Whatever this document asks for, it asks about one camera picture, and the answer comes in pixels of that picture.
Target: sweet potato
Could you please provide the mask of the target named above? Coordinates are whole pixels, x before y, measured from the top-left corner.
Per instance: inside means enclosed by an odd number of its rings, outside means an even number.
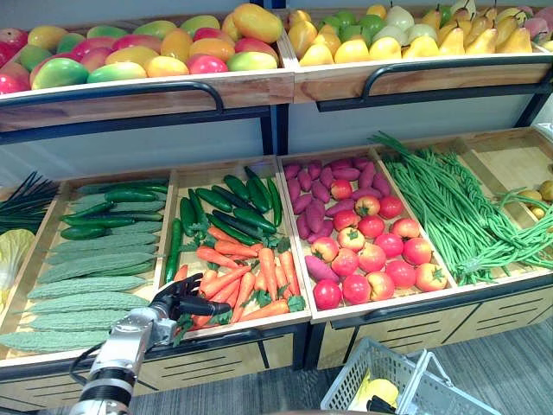
[[[300,187],[304,192],[308,192],[311,189],[311,177],[305,170],[300,170],[297,174],[297,180],[300,183]]]
[[[300,238],[307,239],[311,234],[311,231],[308,227],[307,218],[305,214],[300,214],[296,219],[297,234],[300,235]]]
[[[309,177],[311,177],[312,180],[319,178],[319,175],[321,174],[321,170],[322,170],[321,160],[313,160],[309,162],[308,173],[309,173]]]
[[[357,181],[358,188],[370,188],[372,185],[372,180],[374,179],[374,174],[376,170],[374,169],[374,163],[369,162],[361,171],[359,179]]]
[[[290,179],[286,183],[288,186],[288,193],[290,195],[290,200],[293,202],[295,199],[297,199],[302,192],[300,190],[300,183],[297,179]]]
[[[292,208],[294,209],[294,214],[300,214],[305,210],[309,203],[313,200],[313,196],[309,193],[301,195],[294,201],[292,201]]]
[[[323,203],[328,203],[330,201],[330,193],[328,193],[328,189],[324,187],[324,185],[321,184],[318,180],[316,182],[313,182],[311,185],[311,193],[313,196]]]
[[[300,166],[298,163],[292,163],[284,166],[284,177],[286,177],[286,180],[293,179],[297,176],[300,169],[302,169],[302,166]]]
[[[332,220],[325,219],[322,222],[321,230],[317,233],[312,233],[311,235],[309,235],[308,242],[310,244],[312,244],[322,236],[330,236],[330,234],[332,233],[333,230],[334,230],[334,224],[333,224]]]
[[[348,180],[353,182],[359,178],[361,172],[353,167],[345,167],[344,169],[337,169],[333,171],[335,179]]]
[[[375,188],[359,188],[353,192],[352,198],[357,201],[363,196],[374,196],[377,199],[380,199],[382,194]]]
[[[332,169],[330,167],[325,167],[323,170],[321,170],[320,179],[323,186],[326,188],[330,188],[332,186],[332,182],[334,181],[334,175],[332,174]]]
[[[369,162],[369,159],[366,158],[366,157],[354,157],[353,160],[352,160],[352,163],[353,163],[353,167],[355,169],[359,169],[361,171],[363,171],[366,167],[366,165],[368,163],[372,163],[372,162]]]
[[[305,257],[305,264],[308,266],[309,275],[315,281],[321,281],[322,279],[329,279],[337,283],[340,279],[338,276],[326,265],[322,260],[313,255]]]
[[[343,201],[339,201],[338,203],[329,207],[325,215],[332,218],[335,214],[342,210],[353,210],[354,206],[355,201],[353,201],[353,199],[344,199]]]
[[[378,172],[376,175],[374,175],[374,179],[372,180],[372,186],[378,190],[382,196],[389,196],[391,192],[390,184],[384,177],[384,175],[380,172]]]

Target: wooden drawer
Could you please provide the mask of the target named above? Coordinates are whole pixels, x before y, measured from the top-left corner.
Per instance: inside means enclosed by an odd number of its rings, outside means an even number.
[[[322,339],[318,368],[344,364],[350,344],[353,342],[351,350],[354,350],[363,337],[371,337],[374,341],[400,354],[422,348],[435,348],[440,346],[476,307],[476,304],[471,304],[455,309],[375,322],[359,328],[333,329],[328,322]]]
[[[453,333],[447,343],[495,335],[541,322],[551,315],[553,287],[486,301]]]

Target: carrot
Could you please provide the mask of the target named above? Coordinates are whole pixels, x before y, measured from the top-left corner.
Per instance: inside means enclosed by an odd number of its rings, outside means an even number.
[[[270,299],[277,300],[277,276],[275,275],[275,254],[270,248],[259,250],[259,264],[261,271],[267,282],[267,290],[269,291]]]
[[[249,266],[241,266],[236,270],[232,270],[222,277],[212,280],[204,286],[204,294],[208,299],[212,299],[219,291],[223,290],[228,284],[236,281],[246,274],[251,268]]]
[[[227,268],[238,268],[236,262],[227,258],[225,255],[221,255],[209,246],[200,246],[196,250],[196,256],[204,261],[213,262],[214,264],[226,266]]]
[[[269,305],[265,305],[262,309],[253,311],[250,314],[246,314],[240,318],[241,322],[247,322],[249,320],[255,320],[257,318],[280,316],[281,314],[289,313],[287,300],[273,301]]]
[[[232,296],[232,293],[240,286],[240,281],[235,280],[229,283],[225,288],[220,290],[217,294],[215,294],[211,301],[214,301],[216,303],[226,303],[229,298]],[[213,316],[197,316],[194,321],[194,325],[198,327],[203,327],[211,320]]]
[[[227,240],[218,240],[215,242],[215,251],[223,255],[244,255],[245,257],[256,257],[257,252],[249,246],[234,244]]]
[[[179,271],[175,274],[175,277],[173,278],[173,281],[182,281],[183,279],[186,279],[188,275],[188,265],[183,265]]]
[[[210,227],[209,229],[207,229],[207,233],[209,233],[217,240],[227,240],[228,242],[232,242],[234,244],[240,243],[237,239],[234,239],[231,235],[224,233],[218,227]]]
[[[217,272],[215,270],[207,270],[204,272],[204,276],[200,281],[200,291],[203,292],[206,285],[217,278]]]
[[[286,279],[286,276],[284,275],[284,270],[281,266],[278,266],[275,268],[275,275],[276,275],[276,284],[278,285],[278,288],[282,288],[285,285],[288,285],[286,287],[286,290],[284,290],[283,296],[284,298],[288,299],[292,294],[289,291],[289,282]]]
[[[283,266],[284,275],[289,282],[289,290],[293,296],[300,295],[300,286],[297,283],[297,274],[296,268],[294,267],[294,258],[292,257],[292,252],[286,251],[280,254],[280,265]]]
[[[265,275],[261,271],[257,273],[256,283],[253,286],[255,291],[267,291],[267,282],[265,281]]]
[[[256,276],[253,275],[251,272],[247,272],[242,277],[242,281],[240,282],[240,292],[238,294],[236,304],[234,305],[231,322],[237,322],[240,320],[240,317],[244,312],[244,307],[242,307],[242,304],[248,301],[248,298],[250,298],[250,294],[253,291],[253,286],[256,283],[256,279]]]

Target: gray carpet floor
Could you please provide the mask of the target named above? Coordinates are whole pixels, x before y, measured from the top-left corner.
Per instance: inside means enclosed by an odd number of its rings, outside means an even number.
[[[433,351],[457,387],[503,415],[553,413],[553,319]],[[316,409],[339,371],[276,369],[140,396],[131,403],[131,411],[258,415]],[[66,415],[67,409],[39,414]]]

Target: cabbage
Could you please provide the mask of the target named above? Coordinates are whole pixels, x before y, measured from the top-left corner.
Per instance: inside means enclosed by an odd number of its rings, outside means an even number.
[[[6,300],[34,238],[27,229],[13,229],[0,235],[0,303]]]

